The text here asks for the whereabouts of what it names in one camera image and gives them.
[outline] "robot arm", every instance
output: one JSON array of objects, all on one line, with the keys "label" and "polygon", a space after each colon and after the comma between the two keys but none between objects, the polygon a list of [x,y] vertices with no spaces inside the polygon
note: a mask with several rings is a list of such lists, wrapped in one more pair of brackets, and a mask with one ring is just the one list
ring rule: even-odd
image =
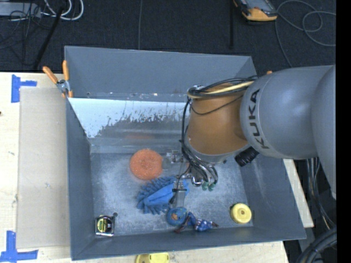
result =
[{"label": "robot arm", "polygon": [[255,81],[246,79],[249,84],[238,89],[225,81],[197,93],[189,89],[192,102],[185,143],[207,163],[245,151],[247,161],[258,153],[319,157],[336,198],[335,69],[335,65],[289,68]]}]

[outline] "small object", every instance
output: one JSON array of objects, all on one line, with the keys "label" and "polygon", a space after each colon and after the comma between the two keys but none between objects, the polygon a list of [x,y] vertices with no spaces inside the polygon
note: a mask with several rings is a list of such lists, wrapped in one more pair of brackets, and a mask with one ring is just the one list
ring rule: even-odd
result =
[{"label": "small object", "polygon": [[[137,196],[137,208],[144,210],[145,214],[160,214],[161,212],[166,212],[170,206],[169,201],[174,194],[174,186],[177,185],[177,183],[178,179],[175,176],[151,180],[146,185],[142,186]],[[185,194],[188,194],[189,186],[186,180],[180,181],[179,186],[185,191]]]},{"label": "small object", "polygon": [[230,209],[231,218],[238,224],[249,223],[252,217],[251,209],[243,203],[237,203]]},{"label": "small object", "polygon": [[180,226],[175,229],[175,233],[180,233],[187,226],[193,226],[194,230],[203,232],[219,225],[213,221],[197,219],[194,214],[187,211],[184,207],[171,208],[166,215],[167,222],[172,226]]},{"label": "small object", "polygon": [[36,81],[21,81],[21,77],[17,77],[15,74],[12,74],[12,89],[11,89],[11,102],[20,101],[20,87],[36,87]]},{"label": "small object", "polygon": [[204,181],[201,185],[202,189],[206,191],[208,189],[208,182]]},{"label": "small object", "polygon": [[129,167],[137,178],[151,180],[162,173],[162,156],[154,150],[141,149],[131,157]]},{"label": "small object", "polygon": [[253,22],[274,21],[278,13],[268,0],[233,0],[234,5],[241,9],[241,14]]},{"label": "small object", "polygon": [[65,98],[68,96],[69,98],[73,97],[73,91],[70,86],[70,75],[68,71],[67,61],[64,60],[62,62],[62,69],[64,78],[63,80],[58,80],[55,74],[51,71],[48,66],[43,66],[43,72],[50,78],[50,80],[58,87],[58,89],[62,92],[62,96]]},{"label": "small object", "polygon": [[115,219],[117,213],[113,216],[100,215],[95,220],[95,234],[99,236],[113,236],[115,233]]},{"label": "small object", "polygon": [[0,262],[16,263],[18,260],[37,259],[38,250],[18,252],[16,249],[16,233],[13,231],[6,232],[6,251],[2,251]]},{"label": "small object", "polygon": [[215,186],[216,186],[216,183],[212,183],[211,185],[209,185],[208,190],[209,190],[209,191],[213,191],[213,189],[215,188]]},{"label": "small object", "polygon": [[140,254],[135,263],[169,263],[169,254],[167,252]]}]

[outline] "yellow object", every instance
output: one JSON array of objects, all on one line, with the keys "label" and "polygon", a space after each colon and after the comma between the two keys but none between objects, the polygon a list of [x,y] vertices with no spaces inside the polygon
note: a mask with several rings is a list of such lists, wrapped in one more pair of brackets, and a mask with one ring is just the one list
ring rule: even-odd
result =
[{"label": "yellow object", "polygon": [[140,254],[135,263],[169,263],[169,255],[167,252]]},{"label": "yellow object", "polygon": [[235,204],[230,210],[231,218],[239,224],[246,224],[251,220],[251,209],[242,203]]},{"label": "yellow object", "polygon": [[278,17],[277,15],[267,16],[259,7],[254,7],[252,9],[249,9],[248,11],[251,14],[250,16],[246,15],[244,12],[241,13],[245,18],[251,21],[273,21],[276,20],[276,18]]}]

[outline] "blue brush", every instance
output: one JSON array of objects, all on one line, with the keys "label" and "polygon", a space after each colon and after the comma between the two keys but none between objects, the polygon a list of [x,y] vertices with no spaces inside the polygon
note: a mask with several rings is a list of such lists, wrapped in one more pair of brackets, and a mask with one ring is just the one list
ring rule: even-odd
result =
[{"label": "blue brush", "polygon": [[[174,182],[178,181],[175,176],[156,178],[141,187],[137,196],[138,209],[144,213],[161,214],[169,209],[169,200],[173,197]],[[189,192],[189,186],[184,179],[181,181],[186,189],[185,195]]]}]

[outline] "wooden table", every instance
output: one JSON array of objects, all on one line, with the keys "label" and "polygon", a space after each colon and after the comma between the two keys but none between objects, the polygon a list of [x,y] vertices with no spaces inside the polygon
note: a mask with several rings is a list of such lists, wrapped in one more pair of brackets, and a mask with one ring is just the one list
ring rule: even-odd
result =
[{"label": "wooden table", "polygon": [[[32,89],[32,95],[40,96],[41,91],[52,91],[57,96],[57,100],[62,100],[60,91],[48,79],[44,73],[11,73],[0,72],[0,231],[4,234],[7,230],[17,232],[19,238],[21,234],[16,229],[18,217],[18,205],[25,200],[18,192],[19,182],[19,156],[20,156],[20,116],[22,109],[20,102],[11,103],[11,86],[12,74],[20,77],[22,81],[37,81],[36,87],[21,87],[20,91]],[[63,79],[63,75],[57,75],[59,79]],[[40,115],[40,110],[36,110],[38,106],[32,106],[33,116]],[[303,194],[301,184],[296,173],[293,160],[284,160],[288,177],[292,184],[292,190],[295,195],[298,209],[303,221],[304,227],[313,227],[309,209]],[[38,262],[70,262],[70,247],[68,245],[61,246],[44,246],[40,247],[35,242],[32,248],[21,249],[19,251],[39,249]],[[5,237],[0,237],[0,251],[5,250]],[[228,247],[196,249],[188,251],[169,252],[170,262],[192,263],[192,262],[288,262],[283,242],[269,242],[260,244],[244,244]],[[86,262],[135,262],[136,256],[121,256],[117,258],[85,260]]]}]

